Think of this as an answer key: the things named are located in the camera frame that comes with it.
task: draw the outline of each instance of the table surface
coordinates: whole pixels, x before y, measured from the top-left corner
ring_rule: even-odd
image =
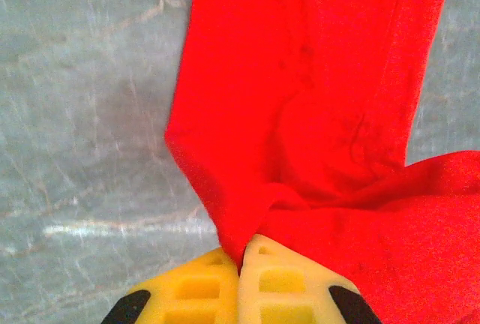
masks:
[[[0,0],[0,322],[99,323],[218,246],[162,136],[190,0]],[[480,149],[480,0],[447,0],[409,162]]]

